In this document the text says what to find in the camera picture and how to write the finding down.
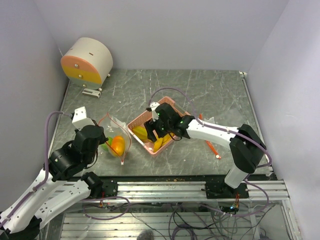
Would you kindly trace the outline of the orange toy fruit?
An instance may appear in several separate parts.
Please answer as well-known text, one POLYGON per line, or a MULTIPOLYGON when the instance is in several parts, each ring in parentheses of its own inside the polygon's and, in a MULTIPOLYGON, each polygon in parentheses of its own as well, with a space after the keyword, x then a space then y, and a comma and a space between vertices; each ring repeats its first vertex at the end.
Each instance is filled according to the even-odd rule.
POLYGON ((114 145, 118 145, 118 147, 122 148, 121 150, 121 153, 120 153, 120 156, 122 156, 125 152, 125 140, 124 138, 121 136, 121 135, 117 135, 113 138, 112 140, 112 143, 111 144, 114 144, 114 145))

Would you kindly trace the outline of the yellow starfruit slice toy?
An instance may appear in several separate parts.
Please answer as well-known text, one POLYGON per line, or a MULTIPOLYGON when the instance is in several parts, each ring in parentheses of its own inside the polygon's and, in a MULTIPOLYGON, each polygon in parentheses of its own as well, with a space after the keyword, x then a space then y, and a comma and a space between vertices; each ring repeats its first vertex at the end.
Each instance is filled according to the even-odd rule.
POLYGON ((132 128, 132 132, 143 142, 148 140, 148 133, 142 126, 135 126, 132 128))

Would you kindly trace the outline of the yellow toy mango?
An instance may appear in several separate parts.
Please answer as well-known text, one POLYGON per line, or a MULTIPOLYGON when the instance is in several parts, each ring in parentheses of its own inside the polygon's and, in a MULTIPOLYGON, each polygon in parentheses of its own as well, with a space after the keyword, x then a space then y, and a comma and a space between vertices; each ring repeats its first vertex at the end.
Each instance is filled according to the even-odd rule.
POLYGON ((111 144, 109 147, 109 152, 111 155, 113 155, 114 157, 119 157, 120 153, 122 152, 122 148, 119 147, 117 144, 111 144))

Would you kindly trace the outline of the clear zip bag red zipper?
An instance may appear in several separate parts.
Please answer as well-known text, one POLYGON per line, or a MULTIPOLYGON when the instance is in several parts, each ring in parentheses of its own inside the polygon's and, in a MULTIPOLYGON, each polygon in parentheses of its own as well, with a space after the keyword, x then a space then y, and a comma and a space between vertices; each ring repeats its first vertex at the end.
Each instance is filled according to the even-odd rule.
POLYGON ((132 138, 127 124, 114 115, 106 115, 99 120, 98 125, 103 127, 107 141, 100 147, 113 159, 120 161, 120 165, 125 165, 125 159, 132 145, 132 138))

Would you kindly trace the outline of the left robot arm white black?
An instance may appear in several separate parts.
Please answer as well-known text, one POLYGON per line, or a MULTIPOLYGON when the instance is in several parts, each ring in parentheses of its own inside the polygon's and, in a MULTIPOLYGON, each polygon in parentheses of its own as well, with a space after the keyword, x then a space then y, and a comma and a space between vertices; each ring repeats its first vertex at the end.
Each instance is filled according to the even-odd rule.
POLYGON ((87 125, 53 151, 23 195, 0 213, 0 238, 32 240, 51 219, 76 202, 104 197, 104 183, 94 172, 85 173, 65 193, 51 194, 97 160, 98 147, 107 141, 103 127, 87 125))

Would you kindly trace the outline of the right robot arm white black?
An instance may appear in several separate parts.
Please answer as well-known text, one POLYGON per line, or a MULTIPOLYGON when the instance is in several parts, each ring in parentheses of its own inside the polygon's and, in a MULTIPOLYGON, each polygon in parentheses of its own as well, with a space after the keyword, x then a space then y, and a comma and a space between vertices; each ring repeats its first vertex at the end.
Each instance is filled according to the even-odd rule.
POLYGON ((256 171, 267 149, 247 124, 227 127, 200 120, 193 115, 180 116, 168 103, 152 102, 146 110, 151 113, 151 119, 144 123, 144 127, 147 138, 152 142, 169 135, 174 140, 199 139, 230 150, 233 165, 222 183, 205 188, 208 195, 218 198, 235 196, 242 181, 256 171))

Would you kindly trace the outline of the green round toy fruit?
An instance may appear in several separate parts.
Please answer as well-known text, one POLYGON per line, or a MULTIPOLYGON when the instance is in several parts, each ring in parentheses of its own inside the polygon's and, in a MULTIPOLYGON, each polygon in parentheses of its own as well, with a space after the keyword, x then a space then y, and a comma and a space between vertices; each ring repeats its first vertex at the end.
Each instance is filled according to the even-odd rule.
POLYGON ((110 145, 112 144, 113 138, 112 137, 108 137, 107 142, 103 143, 100 145, 101 149, 104 150, 105 152, 109 152, 110 151, 110 145))

